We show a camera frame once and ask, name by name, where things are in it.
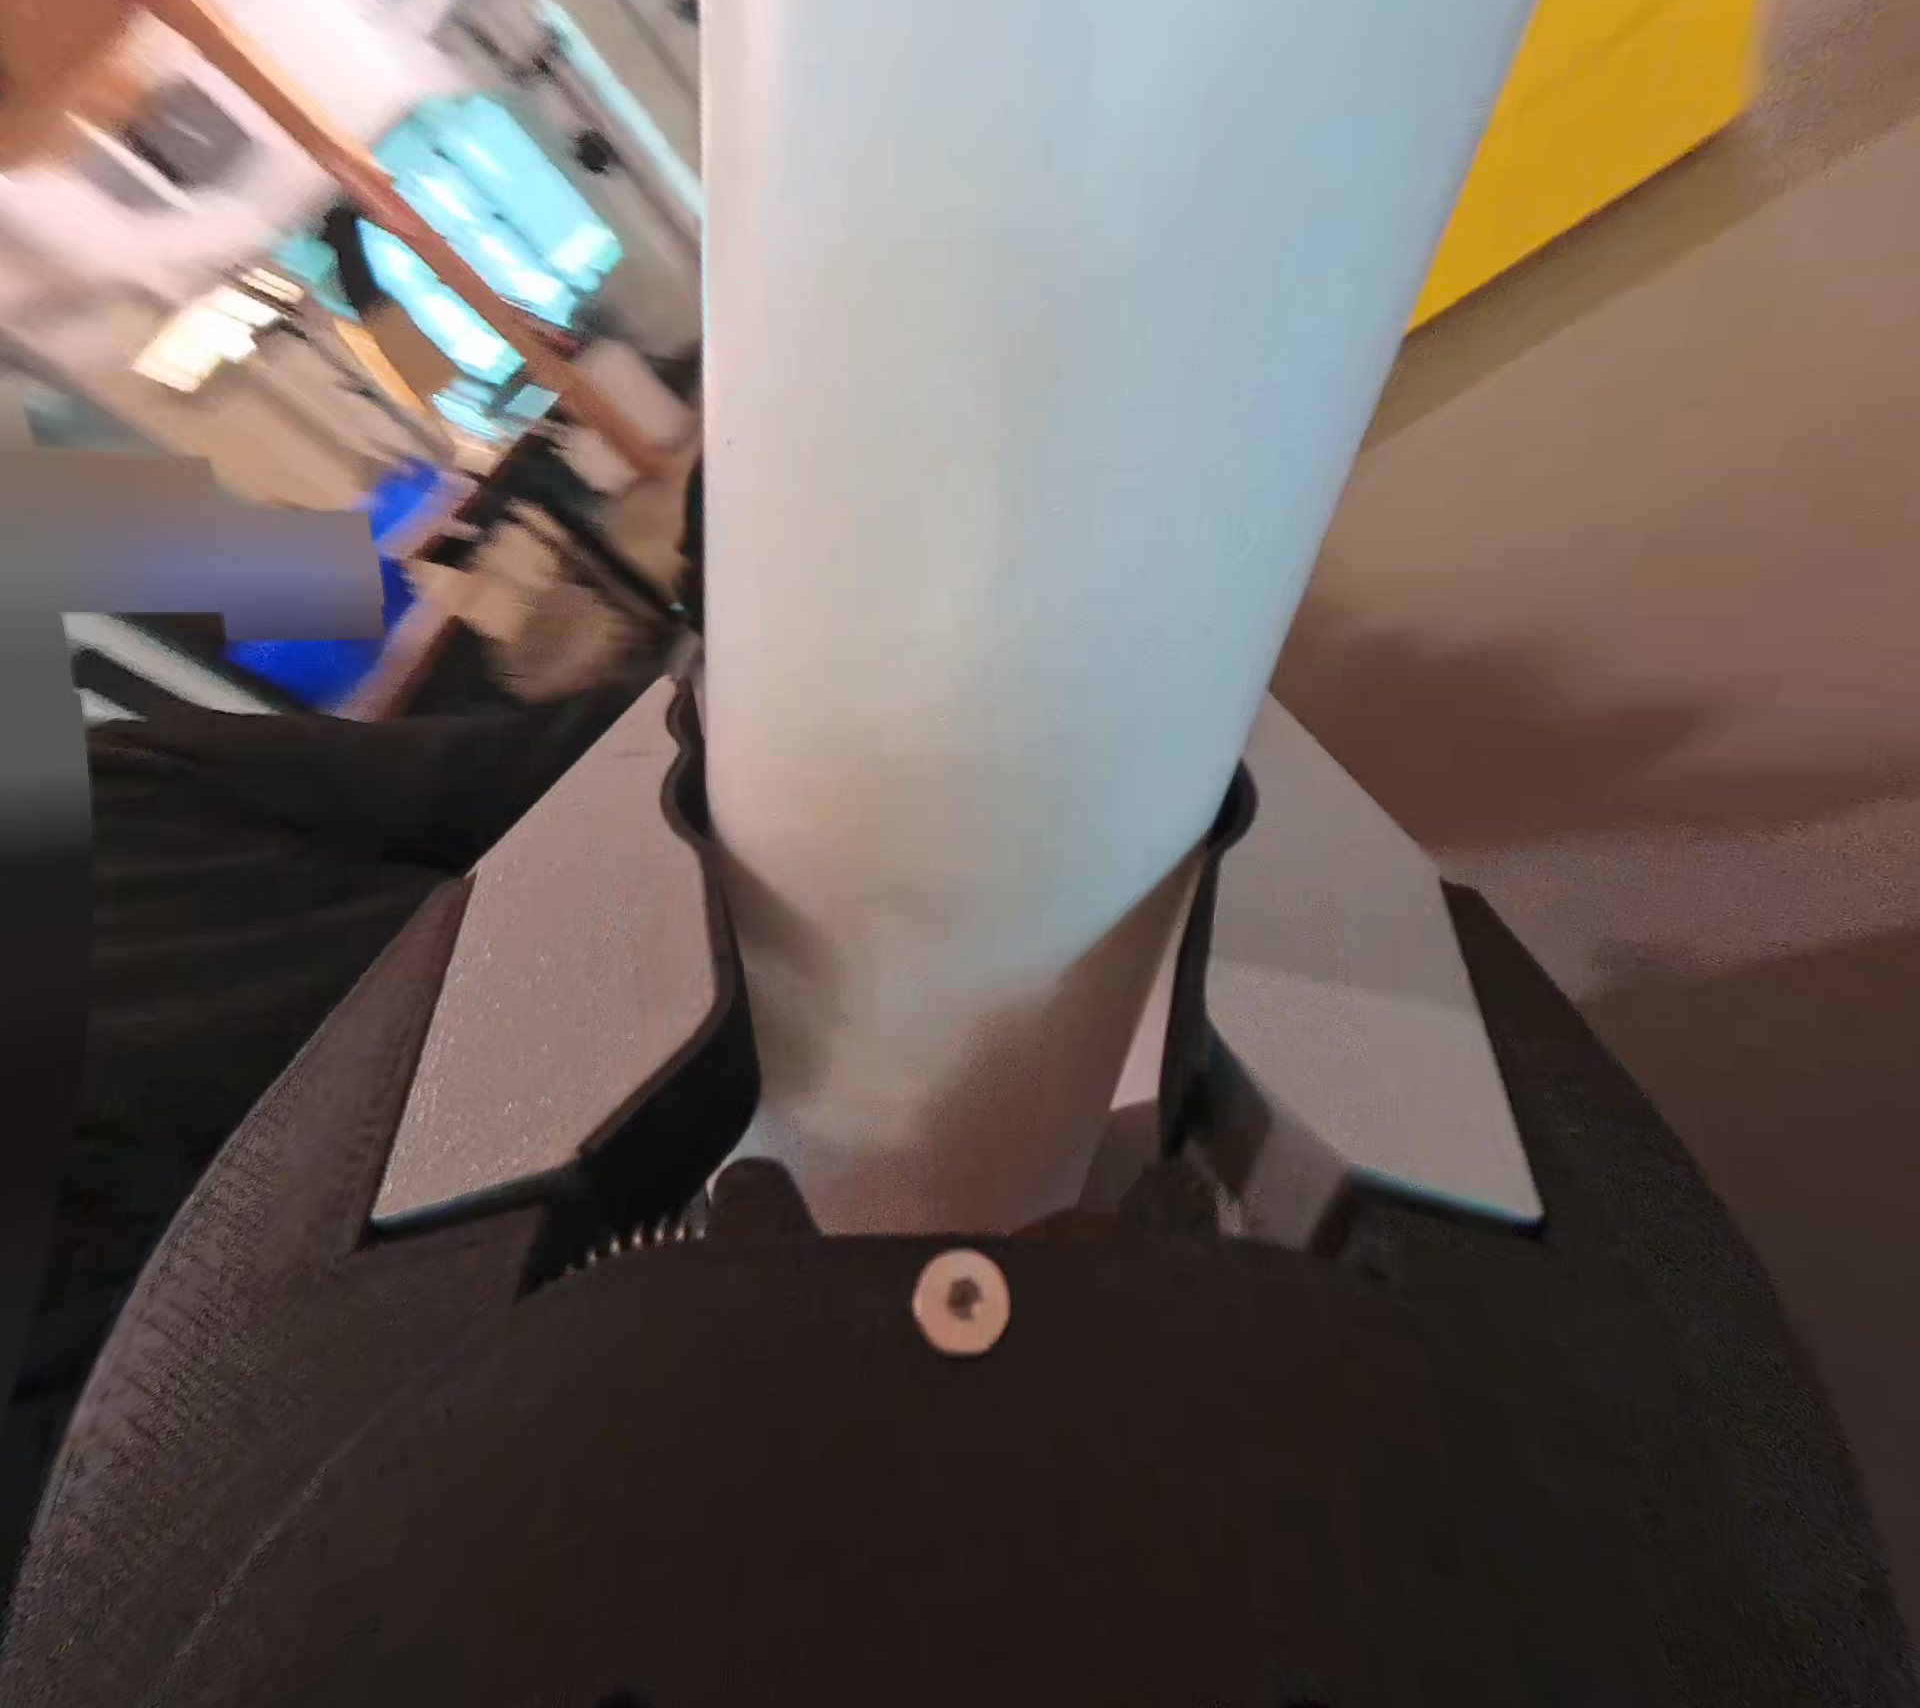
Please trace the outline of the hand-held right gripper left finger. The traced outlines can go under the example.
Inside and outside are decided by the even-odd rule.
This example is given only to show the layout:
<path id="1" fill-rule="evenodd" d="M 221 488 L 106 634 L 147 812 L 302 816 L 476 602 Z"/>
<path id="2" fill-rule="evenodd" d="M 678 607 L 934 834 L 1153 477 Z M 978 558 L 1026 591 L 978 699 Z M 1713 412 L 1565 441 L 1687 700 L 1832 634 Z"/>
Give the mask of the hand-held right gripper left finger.
<path id="1" fill-rule="evenodd" d="M 703 760 L 696 686 L 657 683 L 476 863 L 374 1231 L 541 1198 L 719 1034 L 738 945 Z"/>

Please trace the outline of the yellow plastic bin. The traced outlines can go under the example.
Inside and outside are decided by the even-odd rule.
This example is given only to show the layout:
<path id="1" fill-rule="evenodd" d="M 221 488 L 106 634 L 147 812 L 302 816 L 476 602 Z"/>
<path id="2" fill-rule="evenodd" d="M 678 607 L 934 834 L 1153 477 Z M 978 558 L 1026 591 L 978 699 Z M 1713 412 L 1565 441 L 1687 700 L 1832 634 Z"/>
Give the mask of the yellow plastic bin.
<path id="1" fill-rule="evenodd" d="M 1538 0 L 1418 331 L 1716 139 L 1754 100 L 1766 0 Z"/>

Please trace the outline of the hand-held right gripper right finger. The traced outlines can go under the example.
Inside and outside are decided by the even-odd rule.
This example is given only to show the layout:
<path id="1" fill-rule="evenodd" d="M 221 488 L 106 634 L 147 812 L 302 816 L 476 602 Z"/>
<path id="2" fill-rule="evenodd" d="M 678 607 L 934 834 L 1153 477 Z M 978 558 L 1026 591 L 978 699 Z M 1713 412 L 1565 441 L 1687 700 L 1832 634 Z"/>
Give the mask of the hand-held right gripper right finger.
<path id="1" fill-rule="evenodd" d="M 1277 699 L 1173 965 L 1165 1150 L 1235 1231 L 1332 1231 L 1358 1200 L 1545 1221 L 1438 869 Z"/>

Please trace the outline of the person's black clothing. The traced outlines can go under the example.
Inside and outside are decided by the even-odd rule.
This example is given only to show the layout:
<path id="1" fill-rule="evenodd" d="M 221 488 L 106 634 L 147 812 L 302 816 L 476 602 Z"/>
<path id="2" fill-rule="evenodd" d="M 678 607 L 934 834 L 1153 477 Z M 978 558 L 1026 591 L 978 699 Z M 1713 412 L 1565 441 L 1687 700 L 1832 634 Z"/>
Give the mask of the person's black clothing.
<path id="1" fill-rule="evenodd" d="M 143 1265 L 252 1105 L 653 683 L 399 720 L 187 706 L 93 732 L 79 1114 L 5 1415 L 5 1504 L 37 1506 Z"/>

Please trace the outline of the white bottle with black cap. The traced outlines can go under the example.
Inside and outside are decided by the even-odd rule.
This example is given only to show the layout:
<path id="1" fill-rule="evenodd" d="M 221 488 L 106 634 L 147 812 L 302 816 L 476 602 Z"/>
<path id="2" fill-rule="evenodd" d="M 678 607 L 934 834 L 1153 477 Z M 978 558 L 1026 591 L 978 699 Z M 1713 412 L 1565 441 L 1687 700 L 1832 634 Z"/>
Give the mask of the white bottle with black cap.
<path id="1" fill-rule="evenodd" d="M 703 716 L 831 1235 L 1067 1211 L 1536 0 L 701 0 Z"/>

